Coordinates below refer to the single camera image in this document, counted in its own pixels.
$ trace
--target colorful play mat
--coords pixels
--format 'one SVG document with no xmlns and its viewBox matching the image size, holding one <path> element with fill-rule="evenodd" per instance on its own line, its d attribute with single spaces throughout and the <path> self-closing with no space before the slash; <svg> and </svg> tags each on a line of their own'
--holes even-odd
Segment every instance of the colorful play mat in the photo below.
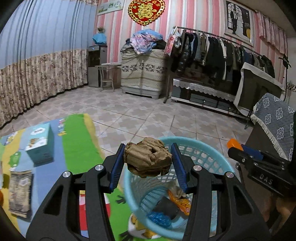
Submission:
<svg viewBox="0 0 296 241">
<path fill-rule="evenodd" d="M 34 214 L 38 210 L 43 199 L 52 188 L 60 175 L 68 170 L 73 174 L 86 172 L 104 161 L 104 153 L 99 147 L 95 126 L 88 114 L 70 115 L 64 119 L 56 119 L 48 122 L 54 136 L 53 161 L 34 164 L 25 151 L 30 143 L 30 134 L 34 126 L 17 131 L 0 139 L 0 160 L 4 174 L 4 186 L 1 190 L 4 196 L 3 209 L 14 226 L 25 236 Z M 14 166 L 11 166 L 11 156 L 18 153 L 20 156 Z M 31 193 L 31 211 L 27 218 L 12 215 L 8 207 L 8 183 L 10 169 L 16 172 L 32 170 L 33 184 Z M 122 187 L 119 185 L 112 194 L 105 194 L 107 212 L 116 240 L 151 239 L 167 240 L 145 227 L 136 226 L 135 217 L 132 215 L 125 201 Z M 88 237 L 85 194 L 81 192 L 79 198 L 81 234 Z"/>
</svg>

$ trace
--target framed wedding portrait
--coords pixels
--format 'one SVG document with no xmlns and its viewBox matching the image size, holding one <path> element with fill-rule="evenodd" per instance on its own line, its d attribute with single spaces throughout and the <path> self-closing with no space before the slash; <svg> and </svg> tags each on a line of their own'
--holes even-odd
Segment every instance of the framed wedding portrait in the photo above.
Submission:
<svg viewBox="0 0 296 241">
<path fill-rule="evenodd" d="M 252 11 L 231 0 L 224 0 L 225 34 L 254 46 Z"/>
</svg>

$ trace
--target gold chinese character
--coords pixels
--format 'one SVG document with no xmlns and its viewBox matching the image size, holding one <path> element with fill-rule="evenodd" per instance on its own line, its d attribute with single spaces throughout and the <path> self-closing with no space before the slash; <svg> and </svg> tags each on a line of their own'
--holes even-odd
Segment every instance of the gold chinese character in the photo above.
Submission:
<svg viewBox="0 0 296 241">
<path fill-rule="evenodd" d="M 136 12 L 135 15 L 138 15 L 139 19 L 151 18 L 154 12 L 157 12 L 157 10 L 153 9 L 152 3 L 148 3 L 145 5 L 139 6 L 138 12 Z"/>
</svg>

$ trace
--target gray floral tablecloth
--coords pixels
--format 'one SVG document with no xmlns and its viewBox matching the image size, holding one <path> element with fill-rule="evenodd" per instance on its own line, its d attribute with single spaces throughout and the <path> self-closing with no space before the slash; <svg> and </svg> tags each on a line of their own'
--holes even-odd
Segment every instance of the gray floral tablecloth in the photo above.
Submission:
<svg viewBox="0 0 296 241">
<path fill-rule="evenodd" d="M 251 119 L 258 122 L 280 157 L 291 161 L 294 144 L 295 110 L 281 99 L 266 93 L 254 106 Z"/>
</svg>

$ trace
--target laundry basket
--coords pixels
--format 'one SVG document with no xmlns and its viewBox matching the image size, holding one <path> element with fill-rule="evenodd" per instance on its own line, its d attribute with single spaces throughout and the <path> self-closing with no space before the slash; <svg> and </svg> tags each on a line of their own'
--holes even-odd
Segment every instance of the laundry basket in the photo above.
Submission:
<svg viewBox="0 0 296 241">
<path fill-rule="evenodd" d="M 170 151 L 173 143 L 177 143 L 183 155 L 190 156 L 195 164 L 203 166 L 209 172 L 223 175 L 225 172 L 233 172 L 234 169 L 227 162 L 226 158 L 211 146 L 194 139 L 186 137 L 162 137 L 166 147 Z M 147 214 L 153 210 L 156 204 L 164 197 L 168 196 L 168 182 L 176 181 L 176 173 L 172 165 L 167 175 L 157 177 L 140 178 L 130 171 L 124 174 L 124 193 L 132 213 L 148 229 L 158 235 L 181 240 L 187 224 L 184 215 L 178 215 L 172 220 L 169 228 L 163 228 L 147 218 Z M 192 194 L 187 195 L 191 201 Z M 212 192 L 212 215 L 210 236 L 215 235 L 217 226 L 217 192 Z"/>
</svg>

